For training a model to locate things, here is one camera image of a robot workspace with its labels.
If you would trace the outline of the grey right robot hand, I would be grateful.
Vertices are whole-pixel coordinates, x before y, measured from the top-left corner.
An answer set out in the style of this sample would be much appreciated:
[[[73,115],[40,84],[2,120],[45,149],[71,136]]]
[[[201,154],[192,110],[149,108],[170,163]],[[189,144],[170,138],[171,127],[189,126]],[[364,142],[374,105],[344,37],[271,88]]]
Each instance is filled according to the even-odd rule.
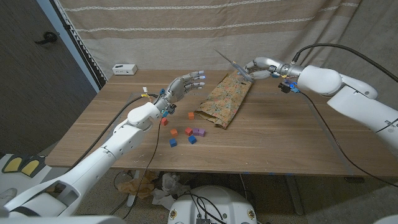
[[[269,57],[257,57],[244,66],[244,70],[252,80],[279,78],[286,75],[290,68],[291,65]]]

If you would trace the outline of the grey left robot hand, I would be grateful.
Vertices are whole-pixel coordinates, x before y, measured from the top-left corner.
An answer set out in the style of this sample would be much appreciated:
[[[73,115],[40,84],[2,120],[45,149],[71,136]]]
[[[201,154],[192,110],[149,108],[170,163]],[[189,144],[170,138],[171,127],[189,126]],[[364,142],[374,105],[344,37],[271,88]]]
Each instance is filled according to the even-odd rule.
[[[186,93],[195,89],[202,89],[205,83],[204,71],[191,72],[174,79],[155,101],[159,111],[165,110],[171,104],[180,101]]]

